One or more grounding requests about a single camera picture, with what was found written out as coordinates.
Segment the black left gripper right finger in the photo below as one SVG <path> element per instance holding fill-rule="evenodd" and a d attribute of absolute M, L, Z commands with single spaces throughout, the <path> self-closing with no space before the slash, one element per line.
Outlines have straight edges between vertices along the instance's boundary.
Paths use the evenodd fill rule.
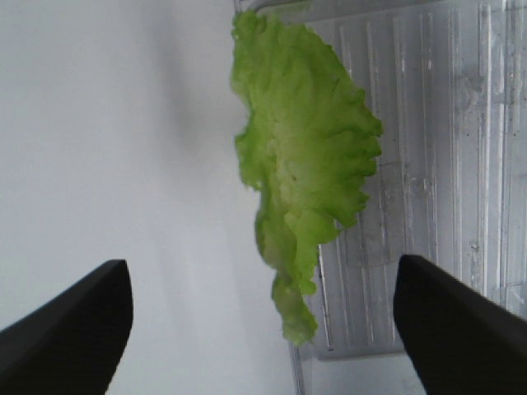
<path fill-rule="evenodd" d="M 526 321 L 417 255 L 399 260 L 394 321 L 428 394 L 524 394 Z"/>

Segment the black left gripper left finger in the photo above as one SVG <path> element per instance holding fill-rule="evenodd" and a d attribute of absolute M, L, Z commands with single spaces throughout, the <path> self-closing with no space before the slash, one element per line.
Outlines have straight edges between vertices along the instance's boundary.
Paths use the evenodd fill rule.
<path fill-rule="evenodd" d="M 128 265 L 110 260 L 1 331 L 1 392 L 106 393 L 132 325 Z"/>

